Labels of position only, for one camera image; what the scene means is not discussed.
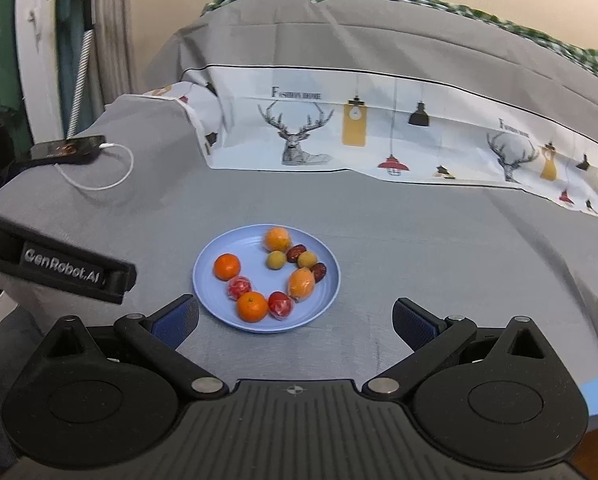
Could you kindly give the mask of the red fruit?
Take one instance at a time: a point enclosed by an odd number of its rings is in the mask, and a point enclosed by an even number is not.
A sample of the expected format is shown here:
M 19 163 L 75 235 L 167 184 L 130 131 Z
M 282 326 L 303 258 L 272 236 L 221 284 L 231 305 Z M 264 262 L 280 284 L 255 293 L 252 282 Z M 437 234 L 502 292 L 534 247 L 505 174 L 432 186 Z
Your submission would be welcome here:
M 267 298 L 268 313 L 276 320 L 284 320 L 292 313 L 293 300 L 284 292 L 272 292 Z
M 230 300 L 237 301 L 242 295 L 251 291 L 251 282 L 243 275 L 236 275 L 227 282 L 227 296 Z

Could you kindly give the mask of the small yellow fruit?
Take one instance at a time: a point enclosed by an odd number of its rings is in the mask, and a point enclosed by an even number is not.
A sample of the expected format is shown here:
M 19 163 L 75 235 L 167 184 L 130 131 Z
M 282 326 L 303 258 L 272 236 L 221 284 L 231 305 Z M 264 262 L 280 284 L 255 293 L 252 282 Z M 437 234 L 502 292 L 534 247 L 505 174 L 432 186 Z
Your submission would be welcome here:
M 318 263 L 318 255 L 316 255 L 315 252 L 311 252 L 310 250 L 301 252 L 299 257 L 297 258 L 297 266 L 299 268 L 311 269 L 312 266 L 316 265 L 316 263 Z

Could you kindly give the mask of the black smartphone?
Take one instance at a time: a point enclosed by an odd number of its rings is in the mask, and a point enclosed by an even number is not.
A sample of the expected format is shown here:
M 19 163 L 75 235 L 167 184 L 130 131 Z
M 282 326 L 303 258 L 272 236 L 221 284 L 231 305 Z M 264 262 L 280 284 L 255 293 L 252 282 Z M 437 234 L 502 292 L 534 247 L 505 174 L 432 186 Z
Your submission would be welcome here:
M 32 166 L 89 164 L 99 156 L 106 142 L 104 136 L 72 136 L 35 144 L 29 151 L 28 162 Z

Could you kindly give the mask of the bare orange tangerine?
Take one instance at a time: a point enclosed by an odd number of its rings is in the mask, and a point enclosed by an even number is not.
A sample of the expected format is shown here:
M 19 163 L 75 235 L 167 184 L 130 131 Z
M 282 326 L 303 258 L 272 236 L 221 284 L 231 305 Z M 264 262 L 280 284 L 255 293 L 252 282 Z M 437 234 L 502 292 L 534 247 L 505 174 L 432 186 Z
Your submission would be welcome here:
M 224 282 L 237 276 L 240 270 L 240 260 L 234 254 L 221 254 L 213 263 L 214 276 Z

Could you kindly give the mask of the wrinkled red jujube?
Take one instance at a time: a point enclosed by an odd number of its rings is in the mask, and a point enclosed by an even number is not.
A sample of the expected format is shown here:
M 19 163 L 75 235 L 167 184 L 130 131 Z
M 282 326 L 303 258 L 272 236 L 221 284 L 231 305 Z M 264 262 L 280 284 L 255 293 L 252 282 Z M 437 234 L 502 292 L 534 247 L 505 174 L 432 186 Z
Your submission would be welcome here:
M 327 274 L 327 266 L 322 262 L 315 263 L 314 266 L 310 267 L 310 270 L 316 283 L 319 283 Z

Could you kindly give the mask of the blue round plate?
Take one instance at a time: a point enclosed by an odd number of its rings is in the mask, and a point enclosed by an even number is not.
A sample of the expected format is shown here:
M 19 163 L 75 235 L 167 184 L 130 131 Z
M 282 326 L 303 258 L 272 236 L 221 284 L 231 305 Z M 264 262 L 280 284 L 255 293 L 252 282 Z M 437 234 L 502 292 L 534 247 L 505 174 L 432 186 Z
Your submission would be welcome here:
M 280 270 L 267 269 L 263 237 L 269 228 L 268 224 L 252 224 L 215 237 L 200 252 L 192 268 L 192 287 L 200 304 L 214 318 L 248 333 L 283 333 L 311 323 L 334 304 L 341 285 L 339 263 L 327 245 L 307 232 L 289 228 L 293 243 L 305 245 L 326 266 L 325 277 L 316 284 L 308 299 L 293 308 L 288 318 L 276 320 L 269 315 L 256 323 L 242 320 L 237 313 L 236 302 L 228 298 L 227 284 L 214 275 L 214 261 L 220 255 L 233 254 L 241 263 L 241 273 L 250 280 L 256 292 L 265 296 L 276 290 L 284 292 L 288 278 L 297 267 L 288 263 Z

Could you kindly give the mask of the dark red jujube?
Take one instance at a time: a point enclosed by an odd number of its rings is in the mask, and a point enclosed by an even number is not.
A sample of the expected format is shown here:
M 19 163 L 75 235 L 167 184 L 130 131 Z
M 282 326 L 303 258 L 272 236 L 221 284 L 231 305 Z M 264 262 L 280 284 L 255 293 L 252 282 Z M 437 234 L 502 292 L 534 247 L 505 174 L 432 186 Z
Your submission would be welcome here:
M 290 263 L 296 263 L 304 252 L 306 252 L 306 247 L 303 244 L 294 245 L 286 252 L 286 259 Z

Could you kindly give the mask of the plastic orange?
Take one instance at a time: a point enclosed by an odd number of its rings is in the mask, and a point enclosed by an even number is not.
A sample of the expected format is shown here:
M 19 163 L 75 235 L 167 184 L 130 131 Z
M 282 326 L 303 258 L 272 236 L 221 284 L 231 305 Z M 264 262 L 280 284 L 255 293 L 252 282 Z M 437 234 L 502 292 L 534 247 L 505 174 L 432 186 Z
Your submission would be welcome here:
M 264 234 L 263 245 L 268 252 L 286 252 L 292 246 L 290 232 L 282 226 L 272 226 Z

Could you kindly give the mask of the grey deer print sheet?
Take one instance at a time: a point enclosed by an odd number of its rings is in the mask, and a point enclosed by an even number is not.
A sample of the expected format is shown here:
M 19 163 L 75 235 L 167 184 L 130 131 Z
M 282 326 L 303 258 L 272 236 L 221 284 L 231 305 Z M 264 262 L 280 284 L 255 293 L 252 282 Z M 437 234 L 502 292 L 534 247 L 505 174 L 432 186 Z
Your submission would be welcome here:
M 122 304 L 0 273 L 31 330 L 150 313 L 212 238 L 256 223 L 322 240 L 341 285 L 305 327 L 203 315 L 182 352 L 228 382 L 352 378 L 405 356 L 408 297 L 484 325 L 533 318 L 598 415 L 598 78 L 469 18 L 384 0 L 240 0 L 178 30 L 93 125 L 96 162 L 26 170 L 0 215 L 136 265 Z

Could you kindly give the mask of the round yellow fruit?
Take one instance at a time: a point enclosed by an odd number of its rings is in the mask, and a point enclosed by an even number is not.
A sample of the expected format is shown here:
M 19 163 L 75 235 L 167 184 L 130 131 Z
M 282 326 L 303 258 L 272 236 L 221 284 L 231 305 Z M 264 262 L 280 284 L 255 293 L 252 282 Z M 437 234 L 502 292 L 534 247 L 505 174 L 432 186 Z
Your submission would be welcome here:
M 265 264 L 271 270 L 280 270 L 287 263 L 287 256 L 281 250 L 274 250 L 267 255 Z

